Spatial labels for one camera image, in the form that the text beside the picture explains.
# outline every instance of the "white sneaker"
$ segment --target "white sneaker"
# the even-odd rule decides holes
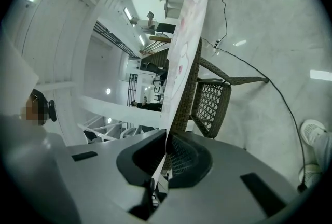
[[[302,182],[304,174],[304,169],[302,168],[299,173],[299,180]],[[322,171],[318,165],[310,164],[306,165],[306,174],[305,174],[305,185],[307,188],[313,186],[319,182],[322,177]]]
[[[325,126],[316,120],[306,120],[300,128],[300,134],[309,146],[312,146],[315,140],[324,133],[326,133]]]

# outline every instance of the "white floor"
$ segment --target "white floor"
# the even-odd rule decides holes
[[[310,78],[310,70],[332,72],[331,25],[319,0],[224,0],[227,36],[220,47],[260,69],[284,94],[297,123],[316,119],[332,130],[332,82]],[[225,34],[224,4],[209,0],[202,37],[212,44]],[[246,40],[245,44],[235,46]],[[205,41],[202,56],[230,76],[259,76],[230,55],[214,53]],[[213,74],[200,69],[199,77]],[[195,133],[200,133],[195,126]],[[296,130],[271,84],[232,87],[225,120],[216,138],[265,162],[296,187],[302,167]],[[315,163],[305,145],[306,163]]]

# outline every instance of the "black cable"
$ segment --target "black cable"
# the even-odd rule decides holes
[[[219,45],[219,43],[220,43],[220,42],[221,42],[221,41],[227,36],[227,20],[226,20],[226,13],[225,13],[226,3],[224,2],[224,0],[222,0],[222,2],[225,4],[225,6],[224,6],[224,16],[225,16],[225,23],[226,23],[225,36],[222,37],[220,40],[217,40],[215,46],[213,46],[213,45],[212,45],[207,39],[204,39],[204,38],[202,38],[202,39],[206,40],[206,41],[207,41],[207,42],[208,42],[213,48],[218,49],[218,50],[220,50],[220,51],[223,51],[223,52],[225,52],[225,53],[227,53],[227,54],[229,54],[229,55],[231,55],[231,56],[233,56],[233,57],[239,59],[240,61],[246,63],[248,66],[250,66],[251,68],[253,68],[253,69],[256,70],[257,72],[259,72],[261,75],[263,75],[265,78],[267,78],[267,79],[271,82],[271,84],[273,85],[273,87],[278,91],[278,93],[279,93],[279,95],[281,96],[282,100],[284,101],[284,103],[285,103],[285,105],[286,105],[286,107],[287,107],[287,109],[288,109],[290,115],[292,116],[292,119],[293,119],[293,121],[294,121],[294,125],[295,125],[295,128],[296,128],[297,136],[298,136],[298,138],[299,138],[300,145],[301,145],[302,160],[303,160],[303,177],[302,177],[301,184],[297,187],[297,190],[298,190],[299,192],[303,192],[303,191],[306,190],[306,188],[307,188],[307,186],[306,186],[306,184],[305,184],[305,175],[306,175],[305,151],[304,151],[304,149],[303,149],[303,142],[302,142],[302,140],[301,140],[300,131],[299,131],[299,129],[298,129],[298,126],[297,126],[297,123],[296,123],[296,120],[295,120],[294,114],[293,114],[293,112],[291,111],[289,105],[287,104],[286,99],[284,98],[284,96],[283,96],[283,94],[281,93],[281,91],[276,87],[276,85],[273,83],[273,81],[271,81],[271,79],[270,79],[269,77],[267,77],[265,74],[263,74],[260,70],[258,70],[258,69],[257,69],[256,67],[254,67],[253,65],[249,64],[247,61],[245,61],[245,60],[243,60],[243,59],[237,57],[236,55],[234,55],[234,54],[232,54],[232,53],[230,53],[230,52],[228,52],[228,51],[225,51],[225,50],[223,50],[223,49],[217,47],[217,46]]]

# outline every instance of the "floor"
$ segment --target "floor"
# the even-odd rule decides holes
[[[284,94],[298,125],[316,119],[332,130],[332,82],[311,79],[310,70],[332,72],[331,24],[319,0],[224,0],[227,36],[220,47],[265,73]],[[202,37],[212,44],[225,34],[224,4],[209,0]],[[204,41],[202,56],[230,76],[259,73]],[[203,68],[200,78],[213,74]],[[200,133],[197,127],[194,132]],[[225,120],[216,138],[239,147],[297,187],[301,148],[293,121],[271,84],[232,87]],[[305,143],[306,163],[316,163]]]

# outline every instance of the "wicker chair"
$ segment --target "wicker chair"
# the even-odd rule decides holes
[[[231,95],[231,85],[241,85],[258,81],[268,83],[269,80],[262,77],[230,77],[218,67],[200,57],[201,46],[202,42],[200,40],[193,67],[191,68],[193,73],[192,78],[189,78],[189,82],[186,84],[186,92],[182,95],[172,129],[184,131],[188,119],[191,119],[205,137],[215,138],[226,115]],[[198,78],[198,65],[205,67],[222,79]],[[197,81],[195,98],[193,98],[193,91],[195,90],[192,85],[193,79]]]

